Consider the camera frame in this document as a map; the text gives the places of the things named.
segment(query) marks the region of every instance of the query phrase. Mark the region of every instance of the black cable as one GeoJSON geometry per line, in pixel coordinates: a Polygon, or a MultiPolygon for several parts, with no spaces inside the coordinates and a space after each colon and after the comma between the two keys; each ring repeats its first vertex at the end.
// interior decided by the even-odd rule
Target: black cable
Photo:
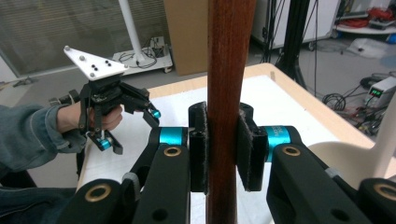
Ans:
{"type": "Polygon", "coordinates": [[[280,9],[279,20],[277,21],[275,32],[272,34],[272,36],[270,36],[269,48],[268,48],[269,49],[268,63],[271,62],[271,56],[272,56],[271,55],[271,51],[274,48],[274,41],[275,41],[275,38],[276,38],[277,29],[278,29],[279,24],[280,24],[280,19],[282,18],[282,12],[283,12],[283,8],[285,6],[285,2],[286,2],[286,0],[282,0],[282,1],[279,2],[279,5],[276,8],[275,15],[272,15],[272,17],[271,17],[270,24],[274,24],[275,20],[276,20],[277,13],[278,13],[278,11],[280,9]]]}
{"type": "MultiPolygon", "coordinates": [[[[157,63],[156,55],[153,54],[152,50],[149,49],[149,44],[151,43],[151,41],[154,42],[154,46],[156,45],[156,42],[154,41],[153,37],[151,37],[150,39],[146,40],[145,44],[143,45],[142,53],[144,53],[148,58],[153,59],[153,62],[146,64],[146,65],[140,65],[140,62],[136,61],[136,66],[131,66],[132,68],[147,69],[157,63]]],[[[121,56],[119,57],[119,62],[123,63],[125,61],[130,60],[133,57],[134,57],[134,54],[127,54],[127,53],[123,52],[121,54],[121,56]]]]}
{"type": "Polygon", "coordinates": [[[318,8],[319,8],[319,3],[318,0],[315,2],[315,6],[317,7],[317,17],[315,20],[315,74],[314,74],[314,95],[317,97],[317,73],[318,73],[318,48],[317,48],[317,43],[318,43],[318,8]]]}

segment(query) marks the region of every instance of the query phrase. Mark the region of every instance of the electronic device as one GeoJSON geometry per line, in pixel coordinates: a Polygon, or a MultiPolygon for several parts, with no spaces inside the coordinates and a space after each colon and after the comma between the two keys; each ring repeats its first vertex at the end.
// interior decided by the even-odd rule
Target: electronic device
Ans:
{"type": "Polygon", "coordinates": [[[369,27],[377,30],[385,30],[393,23],[395,23],[395,21],[370,20],[369,27]]]}
{"type": "Polygon", "coordinates": [[[365,103],[368,107],[379,108],[387,105],[396,91],[396,77],[388,77],[375,83],[367,93],[365,103]]]}
{"type": "Polygon", "coordinates": [[[346,12],[343,16],[337,18],[337,20],[362,19],[367,18],[368,16],[369,14],[367,11],[346,12]]]}

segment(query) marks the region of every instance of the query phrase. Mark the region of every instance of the cable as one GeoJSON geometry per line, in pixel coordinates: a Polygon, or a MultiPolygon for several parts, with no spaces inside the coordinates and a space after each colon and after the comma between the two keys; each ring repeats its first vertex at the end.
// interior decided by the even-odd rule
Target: cable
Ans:
{"type": "MultiPolygon", "coordinates": [[[[154,41],[153,37],[151,37],[150,39],[146,40],[145,44],[143,45],[142,53],[144,53],[146,55],[146,57],[153,59],[153,62],[149,63],[149,64],[145,64],[145,65],[140,65],[140,62],[138,60],[136,60],[136,66],[130,66],[130,67],[147,69],[157,63],[158,54],[153,54],[153,50],[151,48],[149,48],[149,44],[151,43],[151,41],[154,42],[154,47],[155,46],[158,47],[156,41],[154,41]]],[[[134,57],[134,53],[127,54],[127,53],[123,52],[119,57],[119,62],[121,62],[121,63],[126,62],[126,61],[132,59],[133,57],[134,57]]]]}

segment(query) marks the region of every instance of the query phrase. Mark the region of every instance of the floor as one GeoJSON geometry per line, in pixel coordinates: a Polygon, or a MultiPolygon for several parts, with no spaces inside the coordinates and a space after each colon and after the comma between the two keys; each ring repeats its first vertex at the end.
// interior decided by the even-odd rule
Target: floor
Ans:
{"type": "MultiPolygon", "coordinates": [[[[325,94],[344,94],[360,85],[364,77],[372,74],[388,74],[396,71],[396,46],[385,43],[385,36],[354,36],[344,35],[337,39],[320,40],[318,51],[311,51],[304,44],[300,54],[300,67],[308,90],[320,100],[325,94]],[[373,49],[369,45],[361,45],[365,51],[347,49],[356,38],[374,38],[385,44],[384,49],[373,49]]],[[[272,53],[271,63],[275,63],[280,50],[272,53]]],[[[261,60],[261,47],[254,41],[250,43],[247,65],[257,64],[261,60]]],[[[123,77],[122,80],[137,88],[152,88],[182,80],[205,76],[206,73],[179,76],[174,69],[165,74],[163,70],[155,70],[123,77]]],[[[54,75],[33,77],[34,82],[16,88],[11,83],[0,91],[0,104],[24,105],[30,103],[49,105],[49,98],[61,97],[71,90],[79,91],[87,82],[86,78],[74,69],[62,71],[54,75]]],[[[363,88],[356,93],[367,92],[363,88]]],[[[363,105],[364,94],[348,98],[346,106],[363,105]]],[[[54,161],[29,171],[39,187],[70,187],[77,184],[75,155],[60,154],[54,161]]]]}

